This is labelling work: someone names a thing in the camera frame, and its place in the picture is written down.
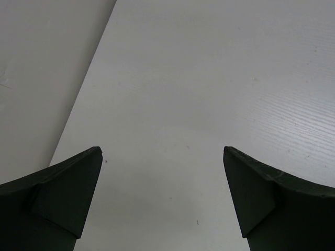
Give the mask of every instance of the wood grain texture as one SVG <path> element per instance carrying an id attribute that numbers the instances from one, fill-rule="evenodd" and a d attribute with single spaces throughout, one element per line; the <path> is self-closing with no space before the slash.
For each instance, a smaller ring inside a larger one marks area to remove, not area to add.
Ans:
<path id="1" fill-rule="evenodd" d="M 77 250 L 248 250 L 225 145 L 335 186 L 334 11 L 119 0 L 53 158 L 108 161 Z"/>

